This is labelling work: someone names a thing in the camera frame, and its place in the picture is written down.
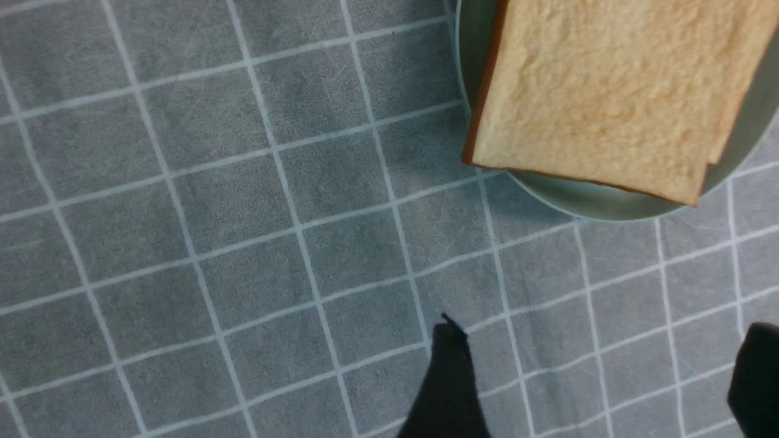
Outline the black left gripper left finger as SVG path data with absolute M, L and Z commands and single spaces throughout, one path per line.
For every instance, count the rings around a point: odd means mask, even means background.
M 447 314 L 432 333 L 431 360 L 399 437 L 489 437 L 465 331 Z

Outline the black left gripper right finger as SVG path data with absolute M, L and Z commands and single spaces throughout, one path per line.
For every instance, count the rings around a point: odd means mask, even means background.
M 745 437 L 778 436 L 778 327 L 753 322 L 738 349 L 728 405 Z

